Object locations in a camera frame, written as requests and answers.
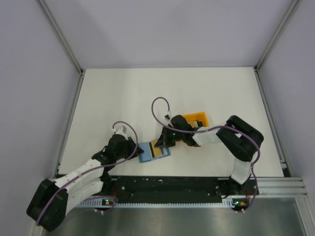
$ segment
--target gray wall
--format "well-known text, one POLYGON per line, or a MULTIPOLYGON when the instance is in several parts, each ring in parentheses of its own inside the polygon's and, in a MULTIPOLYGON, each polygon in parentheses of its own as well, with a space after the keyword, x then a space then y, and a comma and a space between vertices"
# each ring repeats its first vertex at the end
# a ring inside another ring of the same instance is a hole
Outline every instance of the gray wall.
POLYGON ((36 1, 1 1, 0 31, 0 235, 22 236, 56 164, 78 74, 36 1))
POLYGON ((261 69, 284 148, 315 206, 315 1, 303 0, 261 69))
POLYGON ((254 66, 292 0, 46 0, 84 68, 254 66))

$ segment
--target white table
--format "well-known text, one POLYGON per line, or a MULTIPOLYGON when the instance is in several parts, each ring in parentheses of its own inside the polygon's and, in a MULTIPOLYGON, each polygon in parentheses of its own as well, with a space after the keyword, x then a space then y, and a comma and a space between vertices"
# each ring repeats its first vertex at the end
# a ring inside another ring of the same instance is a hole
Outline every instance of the white table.
MULTIPOLYGON (((151 115, 151 103, 158 96, 168 99, 172 115, 206 112, 210 125, 239 116, 265 138, 256 175, 283 177, 252 68, 88 69, 59 173, 75 170, 100 151, 117 120, 130 123, 140 142, 158 138, 162 127, 151 115)), ((155 111, 163 120, 165 102, 157 101, 155 111)), ((227 177, 233 168, 234 157, 223 144, 196 148, 177 143, 170 151, 169 157, 148 163, 135 158, 116 166, 110 174, 227 177)))

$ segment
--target purple cable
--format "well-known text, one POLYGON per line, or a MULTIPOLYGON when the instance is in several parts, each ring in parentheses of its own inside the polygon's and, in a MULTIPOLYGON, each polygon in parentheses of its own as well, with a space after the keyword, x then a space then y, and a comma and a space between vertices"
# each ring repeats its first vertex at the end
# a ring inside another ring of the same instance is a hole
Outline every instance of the purple cable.
POLYGON ((229 126, 225 126, 225 125, 218 125, 218 126, 213 126, 209 129, 206 129, 206 130, 196 130, 196 131, 188 131, 188 130, 181 130, 181 129, 176 129, 176 128, 173 128, 173 127, 169 127, 168 125, 165 125, 163 124, 155 115, 154 113, 154 110, 153 110, 153 107, 154 107, 154 103, 159 100, 159 99, 163 99, 166 103, 167 103, 167 108, 168 108, 168 112, 170 112, 170 105, 169 105, 169 102, 167 101, 167 99, 165 97, 157 97, 156 99, 153 100, 152 102, 152 105, 151 105, 151 112, 152 112, 152 115, 154 117, 154 119, 156 119, 156 121, 162 125, 163 127, 167 128, 167 129, 170 129, 170 130, 173 130, 173 131, 176 131, 176 132, 181 132, 181 133, 187 133, 187 134, 195 134, 195 133, 206 133, 206 132, 209 132, 209 131, 212 131, 212 130, 215 130, 215 129, 220 129, 220 128, 225 128, 225 129, 229 129, 229 130, 232 130, 236 133, 239 133, 241 134, 242 136, 244 136, 245 138, 247 138, 254 146, 255 148, 257 149, 257 158, 256 160, 253 161, 253 163, 251 164, 251 171, 252 171, 252 175, 254 176, 254 180, 255 180, 255 184, 256 184, 256 189, 255 189, 255 192, 254 192, 254 195, 252 197, 252 201, 250 202, 250 205, 246 208, 246 210, 244 210, 244 213, 252 207, 252 204, 256 198, 256 195, 258 193, 258 183, 257 183, 257 177, 253 171, 253 166, 254 164, 257 163, 257 161, 259 160, 260 158, 260 149, 259 149, 259 146, 258 144, 255 142, 254 139, 252 139, 250 136, 248 136, 247 134, 245 134, 244 132, 238 130, 238 129, 235 129, 233 127, 229 127, 229 126))
MULTIPOLYGON (((106 213, 107 213, 107 212, 110 212, 111 210, 114 209, 114 207, 115 207, 116 204, 118 203, 118 198, 115 197, 115 196, 96 196, 96 197, 94 197, 94 198, 86 198, 84 201, 90 201, 90 200, 94 200, 94 199, 103 199, 103 198, 110 198, 110 199, 113 198, 113 199, 115 199, 114 204, 113 204, 110 208, 108 208, 107 210, 104 210, 103 213, 105 213, 105 212, 106 212, 106 213)), ((80 211, 80 212, 74 214, 74 215, 71 216, 70 218, 65 219, 65 220, 62 222, 62 224, 60 224, 60 225, 58 226, 57 229, 59 229, 60 227, 62 227, 62 226, 65 225, 65 224, 67 224, 70 220, 72 220, 73 218, 77 217, 79 214, 84 213, 84 212, 87 212, 87 211, 95 211, 95 209, 86 209, 86 210, 83 210, 83 211, 80 211)))
MULTIPOLYGON (((97 167, 94 167, 94 168, 91 168, 87 171, 84 171, 81 176, 83 175, 86 175, 87 173, 91 172, 91 171, 94 171, 94 170, 97 170, 97 169, 100 169, 100 168, 104 168, 104 167, 111 167, 111 166, 116 166, 116 165, 119 165, 119 164, 122 164, 126 161, 128 161, 130 158, 132 158, 132 156, 136 153, 137 151, 137 148, 138 148, 138 135, 136 133, 136 131, 134 130, 134 128, 132 128, 132 126, 124 121, 117 121, 113 124, 112 128, 115 127, 116 124, 118 123, 122 123, 122 124, 125 124, 127 125, 133 132, 134 132, 134 135, 135 135, 135 138, 136 138, 136 147, 134 148, 132 154, 127 157, 125 160, 123 161, 120 161, 120 162, 117 162, 117 163, 113 163, 113 164, 108 164, 108 165, 103 165, 103 166, 97 166, 97 167)), ((72 180, 70 180, 69 182, 65 183, 60 189, 58 189, 54 195, 50 198, 50 200, 47 202, 47 204, 45 205, 45 207, 43 208, 43 210, 41 211, 41 213, 39 214, 38 216, 38 219, 36 221, 36 225, 39 226, 39 223, 40 223, 40 220, 41 218, 43 217, 44 213, 46 212, 47 208, 49 207, 49 205, 51 204, 51 202, 53 201, 54 197, 61 191, 63 190, 64 188, 66 188, 69 184, 71 184, 72 182, 76 181, 80 176, 77 176, 75 178, 73 178, 72 180)))

